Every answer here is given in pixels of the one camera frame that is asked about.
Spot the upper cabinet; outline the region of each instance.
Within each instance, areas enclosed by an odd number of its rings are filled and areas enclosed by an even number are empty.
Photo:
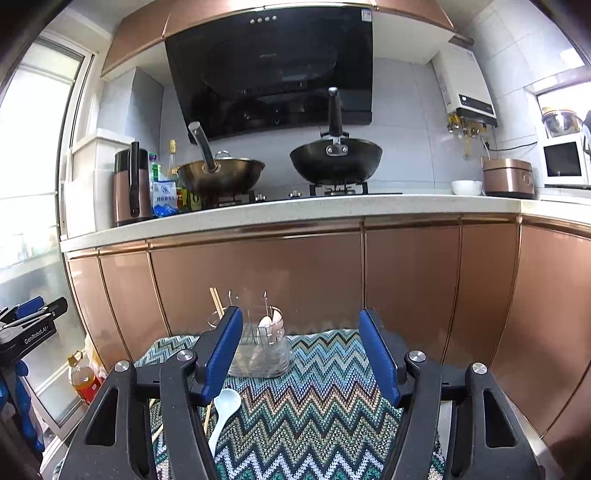
[[[171,35],[217,18],[255,9],[326,6],[331,3],[373,10],[375,57],[424,64],[453,36],[454,27],[437,0],[353,0],[345,3],[337,0],[155,0],[122,20],[102,74],[111,80],[139,66],[159,82],[168,84],[170,70],[161,42]]]
[[[102,74],[106,75],[126,60],[160,43],[175,2],[176,0],[155,0],[125,17],[115,33]]]
[[[446,30],[454,30],[452,22],[436,0],[377,0],[376,6],[382,13],[416,18]]]

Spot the kettle handle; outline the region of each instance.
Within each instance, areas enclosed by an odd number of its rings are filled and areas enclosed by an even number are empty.
[[[129,212],[131,218],[139,217],[139,142],[129,149]]]

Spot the screw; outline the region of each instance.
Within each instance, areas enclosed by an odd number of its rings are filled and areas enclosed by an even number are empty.
[[[129,362],[127,360],[119,360],[115,364],[116,372],[125,372],[129,368]]]
[[[413,350],[408,356],[413,362],[424,362],[427,359],[427,355],[420,350]]]
[[[472,364],[472,369],[474,370],[474,373],[477,373],[478,375],[484,375],[486,372],[488,372],[486,365],[481,364],[480,362]]]
[[[187,360],[191,360],[193,358],[193,355],[195,354],[192,350],[181,350],[179,353],[177,353],[177,360],[180,360],[181,362],[186,362]]]

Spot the cooking oil bottle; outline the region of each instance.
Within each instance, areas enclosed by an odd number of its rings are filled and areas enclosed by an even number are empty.
[[[92,399],[100,388],[100,380],[89,366],[83,366],[80,361],[84,354],[79,350],[68,357],[68,380],[70,385],[76,389],[79,397],[90,405]]]

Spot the black wok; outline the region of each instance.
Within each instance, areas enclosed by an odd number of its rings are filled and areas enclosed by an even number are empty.
[[[343,132],[339,91],[329,89],[329,131],[290,153],[297,172],[314,185],[363,183],[378,169],[382,149],[373,142],[349,138]]]

